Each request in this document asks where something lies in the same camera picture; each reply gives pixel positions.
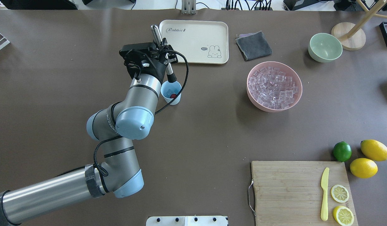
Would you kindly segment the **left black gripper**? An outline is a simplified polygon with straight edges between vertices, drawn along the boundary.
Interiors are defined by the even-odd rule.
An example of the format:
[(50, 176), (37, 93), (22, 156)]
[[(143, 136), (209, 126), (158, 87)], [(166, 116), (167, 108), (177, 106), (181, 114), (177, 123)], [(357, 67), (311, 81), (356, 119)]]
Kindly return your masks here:
[[(173, 48), (165, 52), (174, 53)], [(166, 65), (159, 61), (159, 50), (154, 42), (124, 45), (119, 54), (132, 79), (138, 80), (143, 74), (148, 74), (163, 82)]]

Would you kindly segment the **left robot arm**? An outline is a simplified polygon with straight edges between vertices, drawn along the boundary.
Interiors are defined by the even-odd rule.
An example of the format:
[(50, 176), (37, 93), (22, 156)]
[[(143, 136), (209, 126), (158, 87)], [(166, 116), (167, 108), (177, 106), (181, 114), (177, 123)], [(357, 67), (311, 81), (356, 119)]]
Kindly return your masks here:
[(142, 189), (142, 170), (132, 141), (148, 136), (166, 69), (178, 60), (166, 39), (124, 45), (119, 54), (132, 82), (123, 101), (87, 121), (89, 136), (99, 141), (94, 162), (41, 183), (1, 192), (0, 226), (17, 226), (106, 193), (123, 198)]

